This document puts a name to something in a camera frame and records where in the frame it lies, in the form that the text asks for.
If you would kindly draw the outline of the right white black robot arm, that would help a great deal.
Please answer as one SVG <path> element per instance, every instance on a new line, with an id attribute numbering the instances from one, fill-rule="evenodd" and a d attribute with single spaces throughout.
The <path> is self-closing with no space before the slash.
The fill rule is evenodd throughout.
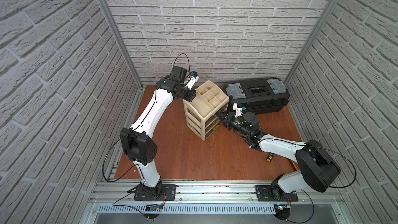
<path id="1" fill-rule="evenodd" d="M 241 119 L 234 112 L 217 112 L 220 122 L 237 132 L 252 149 L 274 153 L 298 164 L 299 170 L 278 176 L 268 194 L 277 201 L 290 200 L 290 194 L 311 188 L 325 192 L 339 176 L 341 168 L 317 141 L 294 142 L 277 138 L 259 129 L 259 119 L 252 113 L 244 113 Z"/>

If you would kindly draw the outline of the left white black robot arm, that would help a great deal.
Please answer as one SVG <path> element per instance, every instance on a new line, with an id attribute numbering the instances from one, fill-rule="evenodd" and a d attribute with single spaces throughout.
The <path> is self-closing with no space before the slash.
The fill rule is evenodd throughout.
<path id="1" fill-rule="evenodd" d="M 140 117 L 130 128 L 123 128 L 120 132 L 123 153 L 138 168 L 141 176 L 141 182 L 134 190 L 134 200 L 167 200 L 161 176 L 155 165 L 158 147 L 152 140 L 153 133 L 174 99 L 193 101 L 196 91 L 192 87 L 198 79 L 197 72 L 174 66 L 169 75 L 156 83 L 151 101 Z"/>

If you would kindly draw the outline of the beige drawer organizer cabinet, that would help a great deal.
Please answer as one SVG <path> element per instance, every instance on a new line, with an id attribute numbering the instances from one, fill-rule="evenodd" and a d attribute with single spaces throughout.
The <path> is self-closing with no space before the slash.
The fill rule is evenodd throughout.
<path id="1" fill-rule="evenodd" d="M 225 112 L 229 97 L 212 81 L 208 80 L 196 88 L 192 102 L 184 100 L 187 126 L 205 141 L 220 125 L 217 112 Z"/>

